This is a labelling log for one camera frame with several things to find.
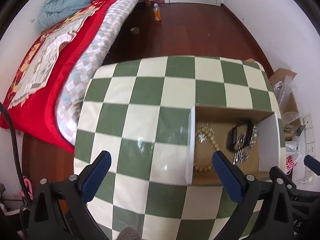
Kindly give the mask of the white wall socket strip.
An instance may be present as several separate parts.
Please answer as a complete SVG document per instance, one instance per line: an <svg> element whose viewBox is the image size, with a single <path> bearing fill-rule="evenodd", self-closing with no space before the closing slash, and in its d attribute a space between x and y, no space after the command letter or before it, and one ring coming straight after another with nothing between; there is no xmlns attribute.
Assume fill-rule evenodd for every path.
<svg viewBox="0 0 320 240"><path fill-rule="evenodd" d="M305 136L305 155L311 155L316 157L316 145L315 145L315 132L312 124L311 115L308 114L302 118L302 123L305 126L304 136ZM305 167L305 180L304 184L313 184L314 175L310 168Z"/></svg>

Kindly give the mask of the small dark cup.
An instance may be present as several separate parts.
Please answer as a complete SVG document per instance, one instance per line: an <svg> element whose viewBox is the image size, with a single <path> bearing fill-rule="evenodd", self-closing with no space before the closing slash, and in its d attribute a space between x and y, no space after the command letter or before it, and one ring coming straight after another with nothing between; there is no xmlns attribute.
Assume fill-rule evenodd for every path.
<svg viewBox="0 0 320 240"><path fill-rule="evenodd" d="M137 35L139 34L139 28L138 27L133 27L130 29L130 32L132 35Z"/></svg>

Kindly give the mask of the clear bubble wrap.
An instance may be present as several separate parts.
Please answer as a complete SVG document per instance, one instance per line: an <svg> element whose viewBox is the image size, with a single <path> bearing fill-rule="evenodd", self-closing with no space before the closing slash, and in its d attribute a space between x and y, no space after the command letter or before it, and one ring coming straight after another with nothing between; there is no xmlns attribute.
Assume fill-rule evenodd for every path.
<svg viewBox="0 0 320 240"><path fill-rule="evenodd" d="M286 134L295 134L301 125L301 114L297 108L295 98L292 91L293 78L289 75L273 85L273 91L279 106L281 119Z"/></svg>

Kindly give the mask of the white red plastic bag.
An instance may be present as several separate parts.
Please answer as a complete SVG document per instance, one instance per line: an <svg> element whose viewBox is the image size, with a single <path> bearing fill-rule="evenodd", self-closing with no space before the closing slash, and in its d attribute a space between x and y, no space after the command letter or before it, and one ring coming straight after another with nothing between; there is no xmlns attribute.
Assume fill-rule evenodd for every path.
<svg viewBox="0 0 320 240"><path fill-rule="evenodd" d="M290 174L294 167L297 166L298 160L301 157L300 143L297 141L285 142L286 152L286 174Z"/></svg>

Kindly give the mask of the red floral bedspread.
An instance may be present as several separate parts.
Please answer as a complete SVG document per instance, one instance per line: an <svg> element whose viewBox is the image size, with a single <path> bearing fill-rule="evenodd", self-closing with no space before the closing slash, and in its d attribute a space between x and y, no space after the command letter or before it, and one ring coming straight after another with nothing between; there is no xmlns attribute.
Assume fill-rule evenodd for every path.
<svg viewBox="0 0 320 240"><path fill-rule="evenodd" d="M93 0L74 15L42 31L23 58L3 106L14 128L68 152L58 134L55 106L72 65L92 42L105 12L116 0Z"/></svg>

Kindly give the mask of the blue quilt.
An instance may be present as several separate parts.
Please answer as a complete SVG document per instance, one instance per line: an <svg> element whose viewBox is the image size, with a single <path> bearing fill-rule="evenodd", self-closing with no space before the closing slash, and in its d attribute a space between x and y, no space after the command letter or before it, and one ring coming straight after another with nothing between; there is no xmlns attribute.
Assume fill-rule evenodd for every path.
<svg viewBox="0 0 320 240"><path fill-rule="evenodd" d="M38 29L44 31L77 11L89 6L93 0L45 0L40 9Z"/></svg>

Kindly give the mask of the green white checkered tablecloth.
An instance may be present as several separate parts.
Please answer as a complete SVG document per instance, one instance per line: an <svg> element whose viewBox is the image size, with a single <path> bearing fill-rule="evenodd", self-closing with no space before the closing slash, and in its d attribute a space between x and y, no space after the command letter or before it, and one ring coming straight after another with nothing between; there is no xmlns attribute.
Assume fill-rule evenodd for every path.
<svg viewBox="0 0 320 240"><path fill-rule="evenodd" d="M100 67L89 82L75 141L74 171L101 151L111 167L87 207L104 234L126 227L143 239L214 239L236 204L221 186L189 185L189 115L200 105L262 110L272 122L266 147L244 173L285 167L276 97L263 66L222 57L166 56Z"/></svg>

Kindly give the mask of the white cardboard box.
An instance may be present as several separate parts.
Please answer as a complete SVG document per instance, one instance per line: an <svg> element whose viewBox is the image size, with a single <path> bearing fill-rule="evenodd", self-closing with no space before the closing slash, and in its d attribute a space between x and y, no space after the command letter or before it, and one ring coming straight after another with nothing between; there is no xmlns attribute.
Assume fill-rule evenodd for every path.
<svg viewBox="0 0 320 240"><path fill-rule="evenodd" d="M260 109L197 105L189 114L185 180L188 185L219 186L212 156L221 151L244 174L268 180L269 170L286 170L282 120Z"/></svg>

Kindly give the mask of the orange drink bottle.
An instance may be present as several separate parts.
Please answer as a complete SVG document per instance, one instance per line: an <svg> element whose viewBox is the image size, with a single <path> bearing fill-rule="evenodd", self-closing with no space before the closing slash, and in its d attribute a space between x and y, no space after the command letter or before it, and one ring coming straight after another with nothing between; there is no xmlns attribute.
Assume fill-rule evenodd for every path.
<svg viewBox="0 0 320 240"><path fill-rule="evenodd" d="M153 12L155 15L155 20L160 21L161 20L161 12L160 12L159 5L157 3L153 4Z"/></svg>

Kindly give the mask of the checkered pastel bed sheet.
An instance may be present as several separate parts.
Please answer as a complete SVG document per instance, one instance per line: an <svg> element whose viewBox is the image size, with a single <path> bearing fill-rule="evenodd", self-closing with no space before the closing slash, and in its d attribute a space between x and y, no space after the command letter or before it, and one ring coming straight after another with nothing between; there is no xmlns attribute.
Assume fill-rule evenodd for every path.
<svg viewBox="0 0 320 240"><path fill-rule="evenodd" d="M76 132L82 102L90 79L102 65L114 43L121 26L131 14L139 0L116 0L105 12L98 10L102 23L92 42L72 65L71 72L63 85L55 106L58 134L67 145L75 146Z"/></svg>

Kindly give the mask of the brown cardboard box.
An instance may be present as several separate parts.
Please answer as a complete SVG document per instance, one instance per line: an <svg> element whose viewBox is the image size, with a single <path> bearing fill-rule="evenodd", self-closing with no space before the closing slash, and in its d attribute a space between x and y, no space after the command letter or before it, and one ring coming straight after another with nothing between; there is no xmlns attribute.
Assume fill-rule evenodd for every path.
<svg viewBox="0 0 320 240"><path fill-rule="evenodd" d="M269 78L279 106L286 141L292 140L301 126L301 114L292 91L296 75L289 69L279 68Z"/></svg>

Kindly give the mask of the black fitness band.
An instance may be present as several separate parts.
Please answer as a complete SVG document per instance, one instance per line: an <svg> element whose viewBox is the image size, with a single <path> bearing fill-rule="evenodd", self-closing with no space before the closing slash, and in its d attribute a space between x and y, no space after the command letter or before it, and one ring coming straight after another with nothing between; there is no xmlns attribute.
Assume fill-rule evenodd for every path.
<svg viewBox="0 0 320 240"><path fill-rule="evenodd" d="M245 126L245 132L238 135L238 128ZM226 140L226 149L235 153L249 146L253 137L254 124L252 120L244 119L239 121L229 132Z"/></svg>

